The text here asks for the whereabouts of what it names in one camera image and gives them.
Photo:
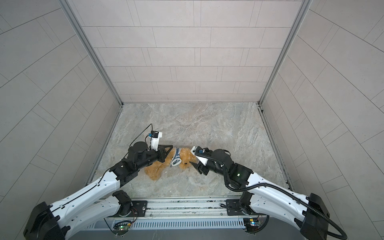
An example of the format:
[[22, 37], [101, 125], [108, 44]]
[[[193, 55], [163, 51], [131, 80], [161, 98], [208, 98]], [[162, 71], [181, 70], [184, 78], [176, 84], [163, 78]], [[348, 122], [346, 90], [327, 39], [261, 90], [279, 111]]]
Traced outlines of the blue white striped knit sweater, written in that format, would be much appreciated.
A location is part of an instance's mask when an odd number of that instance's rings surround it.
[[170, 166], [171, 167], [176, 167], [176, 166], [180, 165], [181, 163], [182, 163], [181, 148], [177, 148], [176, 151], [175, 151], [174, 156], [172, 157]]

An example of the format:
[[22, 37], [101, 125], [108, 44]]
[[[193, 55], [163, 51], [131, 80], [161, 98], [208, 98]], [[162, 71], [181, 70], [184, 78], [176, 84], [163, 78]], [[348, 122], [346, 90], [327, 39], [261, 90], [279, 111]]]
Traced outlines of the brown teddy bear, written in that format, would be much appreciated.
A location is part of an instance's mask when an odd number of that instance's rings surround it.
[[145, 168], [145, 174], [153, 181], [157, 181], [164, 169], [167, 167], [185, 170], [192, 166], [191, 163], [198, 163], [191, 150], [188, 148], [172, 149], [163, 163], [155, 161], [151, 166]]

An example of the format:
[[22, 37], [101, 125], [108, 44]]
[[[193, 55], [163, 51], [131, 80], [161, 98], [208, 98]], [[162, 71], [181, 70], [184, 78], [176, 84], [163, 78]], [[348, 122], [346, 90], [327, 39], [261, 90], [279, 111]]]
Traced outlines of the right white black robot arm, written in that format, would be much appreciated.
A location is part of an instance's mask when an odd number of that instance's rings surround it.
[[330, 213], [320, 196], [284, 189], [235, 163], [226, 150], [194, 146], [191, 153], [199, 160], [193, 166], [200, 174], [222, 175], [229, 190], [242, 194], [239, 204], [244, 214], [264, 214], [279, 219], [294, 226], [308, 240], [327, 239], [329, 223], [325, 217]]

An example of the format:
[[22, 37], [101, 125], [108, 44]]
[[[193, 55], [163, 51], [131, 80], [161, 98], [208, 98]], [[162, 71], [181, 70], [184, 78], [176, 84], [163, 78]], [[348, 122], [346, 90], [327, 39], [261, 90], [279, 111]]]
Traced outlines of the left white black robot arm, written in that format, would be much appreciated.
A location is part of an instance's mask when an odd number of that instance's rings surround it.
[[35, 206], [23, 231], [24, 238], [68, 240], [100, 219], [128, 215], [132, 200], [121, 188], [141, 169], [165, 162], [172, 149], [172, 145], [159, 145], [150, 150], [146, 142], [135, 143], [101, 178], [51, 205], [42, 202]]

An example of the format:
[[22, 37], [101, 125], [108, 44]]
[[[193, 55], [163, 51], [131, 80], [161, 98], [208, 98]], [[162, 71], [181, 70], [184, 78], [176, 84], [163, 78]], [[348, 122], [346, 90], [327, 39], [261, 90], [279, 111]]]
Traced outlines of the white ventilation grille strip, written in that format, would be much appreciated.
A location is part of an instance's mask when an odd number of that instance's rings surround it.
[[243, 219], [144, 219], [137, 220], [130, 228], [134, 230], [191, 230], [191, 229], [245, 229]]

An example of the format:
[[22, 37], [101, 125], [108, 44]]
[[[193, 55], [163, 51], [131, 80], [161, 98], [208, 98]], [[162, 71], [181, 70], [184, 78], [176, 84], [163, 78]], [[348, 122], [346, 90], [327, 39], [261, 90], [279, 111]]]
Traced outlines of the right small circuit board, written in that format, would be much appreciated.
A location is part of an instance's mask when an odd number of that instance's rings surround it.
[[246, 233], [254, 234], [258, 232], [261, 227], [261, 223], [259, 219], [244, 218], [243, 222], [244, 222]]

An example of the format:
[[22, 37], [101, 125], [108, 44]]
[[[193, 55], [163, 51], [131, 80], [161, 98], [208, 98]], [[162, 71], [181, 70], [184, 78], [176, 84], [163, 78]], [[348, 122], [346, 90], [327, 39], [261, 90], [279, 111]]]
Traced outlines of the small circuit board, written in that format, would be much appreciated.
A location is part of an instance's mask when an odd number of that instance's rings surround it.
[[246, 233], [254, 234], [258, 232], [261, 227], [261, 223], [259, 219], [244, 218], [243, 222], [244, 222]]
[[132, 225], [132, 221], [121, 221], [114, 225], [115, 231], [128, 231]]

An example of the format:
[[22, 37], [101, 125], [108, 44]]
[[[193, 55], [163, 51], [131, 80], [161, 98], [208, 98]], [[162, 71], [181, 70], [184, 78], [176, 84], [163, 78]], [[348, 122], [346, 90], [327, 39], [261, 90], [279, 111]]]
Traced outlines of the left small circuit board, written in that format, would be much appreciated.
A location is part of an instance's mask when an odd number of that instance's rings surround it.
[[132, 221], [121, 221], [114, 225], [115, 231], [128, 231], [132, 225]]

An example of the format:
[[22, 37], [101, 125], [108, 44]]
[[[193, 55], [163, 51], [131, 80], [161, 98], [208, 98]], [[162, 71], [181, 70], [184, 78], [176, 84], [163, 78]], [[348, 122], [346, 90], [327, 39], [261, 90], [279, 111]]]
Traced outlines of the aluminium mounting rail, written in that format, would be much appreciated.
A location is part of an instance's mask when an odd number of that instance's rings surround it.
[[[125, 204], [130, 205], [132, 200], [124, 196], [110, 196], [107, 199], [99, 200], [89, 207], [80, 209], [80, 204], [69, 204], [57, 210], [56, 215], [61, 217], [62, 222], [72, 221], [75, 218], [85, 221], [98, 221], [108, 218], [118, 212], [118, 209]], [[148, 202], [145, 218], [153, 214], [155, 218], [182, 217], [182, 216], [218, 216], [224, 214], [228, 216], [225, 209], [225, 200], [222, 199], [159, 199]], [[273, 201], [257, 198], [255, 203], [245, 204], [239, 201], [241, 209], [247, 213], [255, 212], [258, 216], [270, 215], [280, 220], [287, 220], [289, 217], [303, 219], [302, 212], [306, 211], [305, 204], [307, 199], [299, 197], [298, 201], [289, 196], [287, 202], [279, 204]]]

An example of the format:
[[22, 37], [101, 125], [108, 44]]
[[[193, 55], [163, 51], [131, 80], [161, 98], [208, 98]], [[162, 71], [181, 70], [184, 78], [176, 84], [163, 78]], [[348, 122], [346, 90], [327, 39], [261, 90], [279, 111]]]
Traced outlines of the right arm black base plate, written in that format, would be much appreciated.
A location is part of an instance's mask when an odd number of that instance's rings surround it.
[[241, 209], [239, 199], [227, 199], [224, 203], [228, 216], [258, 216], [258, 213], [247, 213]]

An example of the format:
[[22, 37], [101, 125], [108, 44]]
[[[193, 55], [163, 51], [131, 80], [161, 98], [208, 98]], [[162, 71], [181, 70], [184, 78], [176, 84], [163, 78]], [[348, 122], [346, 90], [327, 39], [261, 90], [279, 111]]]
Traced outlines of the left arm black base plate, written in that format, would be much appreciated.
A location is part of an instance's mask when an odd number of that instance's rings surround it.
[[130, 205], [125, 204], [118, 209], [118, 212], [109, 218], [141, 218], [147, 211], [148, 201], [132, 201]]

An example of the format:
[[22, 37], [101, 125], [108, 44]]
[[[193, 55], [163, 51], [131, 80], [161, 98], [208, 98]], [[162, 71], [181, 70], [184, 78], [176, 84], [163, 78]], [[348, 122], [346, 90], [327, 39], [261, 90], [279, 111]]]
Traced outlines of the left aluminium corner post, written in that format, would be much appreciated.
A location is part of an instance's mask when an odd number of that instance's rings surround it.
[[103, 78], [103, 80], [106, 82], [110, 90], [112, 91], [113, 95], [117, 99], [120, 106], [123, 106], [123, 102], [116, 90], [116, 88], [113, 86], [113, 83], [111, 79], [109, 78], [107, 72], [105, 71], [105, 68], [102, 66], [102, 63], [97, 56], [94, 48], [92, 47], [89, 39], [86, 36], [85, 31], [83, 30], [82, 26], [80, 25], [80, 22], [76, 18], [74, 11], [72, 10], [71, 6], [69, 5], [68, 1], [58, 0], [59, 5], [61, 6], [64, 14], [66, 15], [68, 21], [70, 22], [71, 26], [73, 27], [75, 33], [77, 34], [80, 42], [82, 43], [83, 47], [87, 51], [91, 61], [95, 65], [96, 69], [98, 70], [99, 74]]

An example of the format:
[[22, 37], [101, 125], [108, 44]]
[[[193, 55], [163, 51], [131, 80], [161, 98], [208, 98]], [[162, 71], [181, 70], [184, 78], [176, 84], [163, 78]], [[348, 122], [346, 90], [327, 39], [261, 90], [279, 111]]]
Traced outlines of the aluminium corner post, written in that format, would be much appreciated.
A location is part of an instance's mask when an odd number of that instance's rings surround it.
[[113, 86], [113, 83], [111, 79], [109, 78], [107, 72], [105, 71], [105, 68], [102, 66], [102, 63], [97, 56], [94, 48], [92, 47], [89, 39], [86, 36], [85, 31], [83, 30], [82, 26], [80, 25], [80, 22], [76, 18], [74, 11], [72, 10], [71, 6], [69, 5], [68, 1], [58, 0], [59, 5], [61, 6], [64, 14], [66, 15], [68, 21], [70, 22], [71, 26], [73, 27], [75, 33], [77, 34], [80, 42], [82, 43], [83, 47], [87, 51], [91, 61], [95, 65], [96, 69], [98, 70], [99, 74], [103, 78], [103, 80], [106, 82], [110, 90], [112, 91], [113, 95], [117, 99], [120, 106], [123, 106], [123, 102], [116, 90], [116, 88]]
[[265, 90], [263, 91], [263, 94], [261, 96], [261, 99], [259, 101], [259, 106], [262, 107], [262, 105], [264, 104], [264, 102], [266, 101], [266, 98], [267, 98], [267, 95], [272, 87], [272, 84], [279, 72], [279, 69], [281, 68], [283, 62], [284, 62], [284, 59], [286, 57], [286, 55], [288, 54], [288, 51], [295, 39], [295, 36], [297, 35], [298, 31], [299, 31], [299, 28], [310, 8], [310, 5], [311, 5], [312, 1], [311, 0], [304, 0], [299, 8], [299, 11], [298, 11], [298, 14], [293, 22], [293, 25], [289, 31], [289, 34], [287, 36], [287, 39], [285, 40], [285, 43], [283, 45], [283, 48], [282, 48], [282, 51], [277, 59], [277, 62], [272, 70], [272, 73], [270, 75], [270, 78], [267, 82], [267, 85], [266, 85], [266, 88]]

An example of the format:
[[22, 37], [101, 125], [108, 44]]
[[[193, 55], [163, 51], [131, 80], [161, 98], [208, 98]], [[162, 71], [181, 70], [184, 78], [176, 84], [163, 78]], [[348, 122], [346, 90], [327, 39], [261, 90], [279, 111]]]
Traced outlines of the right aluminium corner post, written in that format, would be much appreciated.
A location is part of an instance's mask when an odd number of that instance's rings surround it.
[[272, 84], [279, 72], [279, 69], [281, 68], [283, 62], [284, 62], [284, 59], [286, 57], [286, 55], [288, 54], [288, 51], [295, 39], [295, 36], [297, 35], [298, 31], [299, 31], [299, 28], [310, 8], [310, 5], [311, 5], [312, 1], [311, 0], [304, 0], [299, 8], [299, 11], [298, 11], [298, 14], [293, 22], [293, 25], [289, 31], [289, 34], [287, 36], [287, 39], [285, 40], [285, 43], [283, 45], [283, 48], [282, 48], [282, 51], [277, 59], [277, 62], [272, 70], [272, 73], [270, 75], [270, 78], [267, 82], [267, 85], [266, 85], [266, 88], [265, 90], [263, 91], [263, 94], [261, 96], [261, 99], [259, 101], [259, 106], [262, 107], [262, 105], [264, 104], [264, 102], [266, 101], [266, 98], [267, 98], [267, 95], [272, 87]]

